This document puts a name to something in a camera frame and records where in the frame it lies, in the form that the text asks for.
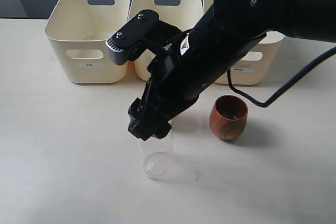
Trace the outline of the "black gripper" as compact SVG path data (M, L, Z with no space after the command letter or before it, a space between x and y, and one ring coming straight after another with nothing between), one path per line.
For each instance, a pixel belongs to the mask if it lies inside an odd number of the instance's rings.
M262 27L227 30L211 7L187 35L176 37L167 55L156 56L148 66L143 118L151 119L151 136L165 138L171 118L191 107L265 35Z

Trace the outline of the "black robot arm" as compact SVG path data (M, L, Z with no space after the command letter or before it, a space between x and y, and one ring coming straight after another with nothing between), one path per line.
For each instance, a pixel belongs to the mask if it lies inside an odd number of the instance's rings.
M170 38L165 50L153 40L150 78L129 107L129 132L164 138L170 119L255 47L269 31L292 38L335 42L335 0L213 0L187 35Z

